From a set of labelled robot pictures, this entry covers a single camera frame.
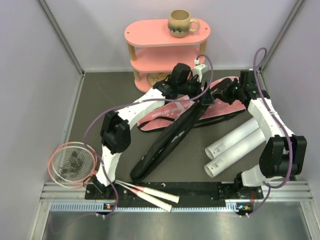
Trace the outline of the pink racket bag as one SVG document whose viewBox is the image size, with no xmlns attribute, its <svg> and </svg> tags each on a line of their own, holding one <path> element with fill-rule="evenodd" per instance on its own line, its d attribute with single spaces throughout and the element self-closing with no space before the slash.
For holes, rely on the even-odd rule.
<svg viewBox="0 0 320 240">
<path fill-rule="evenodd" d="M 193 104 L 193 101 L 167 103 L 140 119 L 137 123 L 137 128 L 145 133 L 163 131 Z M 217 99 L 215 103 L 208 107 L 204 115 L 195 124 L 195 127 L 215 125 L 230 120 L 245 111 L 245 106 L 238 100 L 233 104 L 228 104 Z"/>
</svg>

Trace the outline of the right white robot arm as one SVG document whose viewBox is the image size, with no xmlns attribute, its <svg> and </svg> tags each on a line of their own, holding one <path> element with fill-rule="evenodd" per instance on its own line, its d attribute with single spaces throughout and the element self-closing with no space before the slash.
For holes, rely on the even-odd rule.
<svg viewBox="0 0 320 240">
<path fill-rule="evenodd" d="M 240 101 L 256 120 L 266 141 L 258 165 L 238 173 L 234 179 L 233 192 L 239 198 L 263 184 L 273 188 L 270 181 L 275 179 L 283 179 L 278 185 L 281 188 L 291 177 L 300 175 L 307 150 L 306 138 L 284 124 L 257 77 L 253 70 L 242 70 L 237 79 L 226 77 L 210 90 L 214 100 L 229 105 Z"/>
</svg>

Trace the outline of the white shuttlecock tube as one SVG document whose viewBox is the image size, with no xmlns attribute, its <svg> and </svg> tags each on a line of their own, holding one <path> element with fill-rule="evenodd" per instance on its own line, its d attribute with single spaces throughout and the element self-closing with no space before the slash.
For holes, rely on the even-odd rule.
<svg viewBox="0 0 320 240">
<path fill-rule="evenodd" d="M 257 121 L 254 118 L 251 118 L 239 127 L 235 128 L 233 131 L 229 132 L 224 137 L 206 147 L 204 151 L 206 155 L 213 160 L 226 150 L 233 147 L 235 144 L 239 143 L 245 137 L 249 136 L 258 128 L 259 125 Z"/>
<path fill-rule="evenodd" d="M 236 163 L 242 157 L 256 149 L 265 141 L 265 136 L 261 129 L 257 129 L 234 146 L 215 157 L 204 166 L 205 172 L 214 178 L 228 167 Z"/>
</svg>

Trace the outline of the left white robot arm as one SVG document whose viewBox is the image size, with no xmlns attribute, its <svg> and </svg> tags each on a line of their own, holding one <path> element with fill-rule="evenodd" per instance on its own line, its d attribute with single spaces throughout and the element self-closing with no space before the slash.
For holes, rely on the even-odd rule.
<svg viewBox="0 0 320 240">
<path fill-rule="evenodd" d="M 212 64 L 197 63 L 190 68 L 178 63 L 172 73 L 155 83 L 142 97 L 131 104 L 124 104 L 105 111 L 100 130 L 102 156 L 99 169 L 93 178 L 96 192 L 102 198 L 109 198 L 114 191 L 116 169 L 121 154 L 131 144 L 132 128 L 152 111 L 167 103 L 196 101 L 205 95 L 211 80 L 202 82 L 203 74 L 213 72 Z"/>
</svg>

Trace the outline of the black Crossway racket bag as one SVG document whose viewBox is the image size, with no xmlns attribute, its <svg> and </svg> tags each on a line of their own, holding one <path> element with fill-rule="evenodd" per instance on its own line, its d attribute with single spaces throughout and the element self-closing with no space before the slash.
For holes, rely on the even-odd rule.
<svg viewBox="0 0 320 240">
<path fill-rule="evenodd" d="M 228 86 L 231 83 L 232 79 L 226 77 L 214 87 Z M 214 95 L 214 87 L 210 89 L 212 96 Z M 131 170 L 131 180 L 134 183 L 139 183 L 149 176 L 186 137 L 189 131 L 205 114 L 208 107 L 207 105 L 201 105 L 199 98 L 186 112 L 164 129 L 150 149 L 144 154 L 143 158 Z"/>
</svg>

